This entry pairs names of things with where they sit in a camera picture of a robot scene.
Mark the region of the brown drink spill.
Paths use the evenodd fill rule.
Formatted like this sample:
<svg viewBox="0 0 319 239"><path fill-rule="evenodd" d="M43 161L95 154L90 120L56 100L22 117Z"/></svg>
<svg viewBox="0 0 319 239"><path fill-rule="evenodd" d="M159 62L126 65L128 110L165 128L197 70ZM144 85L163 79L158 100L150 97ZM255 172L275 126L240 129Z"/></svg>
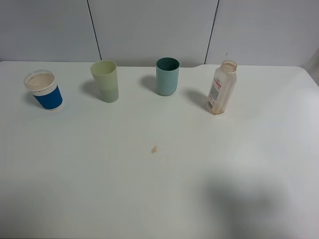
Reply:
<svg viewBox="0 0 319 239"><path fill-rule="evenodd" d="M157 152L157 150L158 150L158 146L154 146L151 150L151 153L154 154Z"/></svg>

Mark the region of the teal plastic cup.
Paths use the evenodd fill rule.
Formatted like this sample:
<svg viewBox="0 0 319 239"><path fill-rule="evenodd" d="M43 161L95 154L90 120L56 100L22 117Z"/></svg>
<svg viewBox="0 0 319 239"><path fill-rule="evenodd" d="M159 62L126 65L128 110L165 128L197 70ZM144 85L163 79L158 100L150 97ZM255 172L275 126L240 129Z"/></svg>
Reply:
<svg viewBox="0 0 319 239"><path fill-rule="evenodd" d="M180 63L170 57L156 62L156 89L162 96L170 96L177 90Z"/></svg>

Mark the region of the clear plastic drink bottle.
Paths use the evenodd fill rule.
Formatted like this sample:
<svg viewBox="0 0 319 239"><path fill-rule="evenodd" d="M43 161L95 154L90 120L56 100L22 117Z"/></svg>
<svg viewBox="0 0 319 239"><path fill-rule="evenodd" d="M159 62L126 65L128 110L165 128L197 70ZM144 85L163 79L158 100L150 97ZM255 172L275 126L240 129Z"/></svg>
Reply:
<svg viewBox="0 0 319 239"><path fill-rule="evenodd" d="M236 70L237 63L232 60L223 61L215 70L207 100L207 108L213 115L225 112L237 82Z"/></svg>

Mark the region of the blue sleeved clear cup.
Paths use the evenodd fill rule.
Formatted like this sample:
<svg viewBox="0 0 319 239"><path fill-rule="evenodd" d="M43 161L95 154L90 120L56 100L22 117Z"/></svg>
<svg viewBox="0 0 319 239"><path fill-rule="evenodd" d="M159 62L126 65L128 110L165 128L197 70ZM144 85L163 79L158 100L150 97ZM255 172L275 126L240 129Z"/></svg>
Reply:
<svg viewBox="0 0 319 239"><path fill-rule="evenodd" d="M63 104L63 98L55 76L48 70L37 70L28 74L23 83L47 111L54 111Z"/></svg>

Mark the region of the pale yellow plastic cup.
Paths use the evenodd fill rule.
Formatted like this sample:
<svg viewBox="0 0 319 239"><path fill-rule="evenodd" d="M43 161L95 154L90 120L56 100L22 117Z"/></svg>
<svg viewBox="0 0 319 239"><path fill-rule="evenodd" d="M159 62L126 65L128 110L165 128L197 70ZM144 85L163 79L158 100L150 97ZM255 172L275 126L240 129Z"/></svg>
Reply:
<svg viewBox="0 0 319 239"><path fill-rule="evenodd" d="M100 60L92 64L91 74L104 102L113 103L119 98L117 65L113 61Z"/></svg>

